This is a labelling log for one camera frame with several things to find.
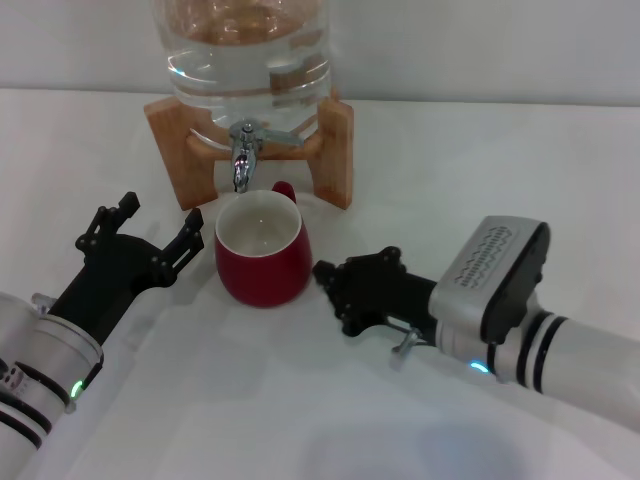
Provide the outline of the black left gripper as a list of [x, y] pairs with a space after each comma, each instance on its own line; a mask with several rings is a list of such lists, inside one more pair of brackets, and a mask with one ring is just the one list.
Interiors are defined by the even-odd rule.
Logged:
[[49, 313], [103, 344], [138, 295], [173, 285], [178, 274], [204, 248], [199, 208], [192, 209], [177, 236], [162, 250], [119, 228], [140, 208], [127, 192], [115, 207], [100, 206], [75, 246], [84, 266]]

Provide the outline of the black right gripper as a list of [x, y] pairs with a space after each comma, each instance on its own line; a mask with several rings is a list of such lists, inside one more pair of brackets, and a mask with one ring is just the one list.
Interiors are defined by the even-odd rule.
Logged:
[[312, 268], [317, 283], [344, 320], [344, 333], [356, 337], [366, 329], [403, 321], [421, 338], [435, 336], [437, 321], [428, 312], [436, 282], [410, 273], [397, 247], [347, 258], [339, 264], [319, 260]]

